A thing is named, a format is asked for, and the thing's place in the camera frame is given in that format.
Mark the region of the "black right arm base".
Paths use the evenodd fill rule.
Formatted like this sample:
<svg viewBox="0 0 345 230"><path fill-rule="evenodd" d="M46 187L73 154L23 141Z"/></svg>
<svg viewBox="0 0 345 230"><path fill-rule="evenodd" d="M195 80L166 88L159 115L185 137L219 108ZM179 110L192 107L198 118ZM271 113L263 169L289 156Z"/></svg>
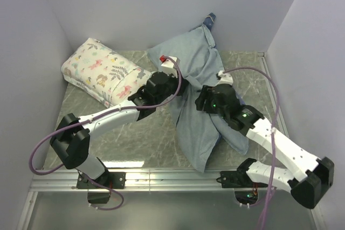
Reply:
<svg viewBox="0 0 345 230"><path fill-rule="evenodd" d="M253 206L258 201L258 183L238 171L221 171L216 182L223 189L234 189L235 200L240 206Z"/></svg>

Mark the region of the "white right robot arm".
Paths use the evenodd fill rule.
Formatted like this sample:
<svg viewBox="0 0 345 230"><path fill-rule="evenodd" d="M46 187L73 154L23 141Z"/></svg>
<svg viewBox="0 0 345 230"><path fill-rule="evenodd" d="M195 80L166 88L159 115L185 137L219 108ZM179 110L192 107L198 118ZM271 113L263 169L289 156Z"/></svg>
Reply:
<svg viewBox="0 0 345 230"><path fill-rule="evenodd" d="M289 192L303 207L313 209L332 187L334 163L318 158L290 140L255 107L241 104L231 85L204 85L196 108L219 115L233 130L256 142L274 155L284 167L276 168L248 158L236 171L221 171L217 179L223 188L273 187Z"/></svg>

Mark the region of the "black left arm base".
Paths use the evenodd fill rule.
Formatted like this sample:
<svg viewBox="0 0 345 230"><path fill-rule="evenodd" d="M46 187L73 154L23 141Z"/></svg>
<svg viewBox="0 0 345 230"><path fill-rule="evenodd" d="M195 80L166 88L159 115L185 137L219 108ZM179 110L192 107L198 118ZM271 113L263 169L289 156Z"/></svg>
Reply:
<svg viewBox="0 0 345 230"><path fill-rule="evenodd" d="M123 195L118 191L125 188L125 172L105 172L99 178L90 180L84 173L79 173L76 189L87 191L90 206L103 211L120 208L124 203Z"/></svg>

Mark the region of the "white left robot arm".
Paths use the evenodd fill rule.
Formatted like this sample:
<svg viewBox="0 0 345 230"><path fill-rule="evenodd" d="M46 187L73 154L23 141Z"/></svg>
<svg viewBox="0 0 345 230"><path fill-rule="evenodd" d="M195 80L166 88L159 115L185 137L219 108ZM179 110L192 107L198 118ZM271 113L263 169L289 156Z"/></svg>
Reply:
<svg viewBox="0 0 345 230"><path fill-rule="evenodd" d="M50 145L63 166L77 169L82 180L89 180L96 188L110 186L108 169L89 153L90 141L118 126L148 117L156 111L156 105L168 97L183 95L188 84L184 78L155 72L135 94L116 106L88 116L65 115Z"/></svg>

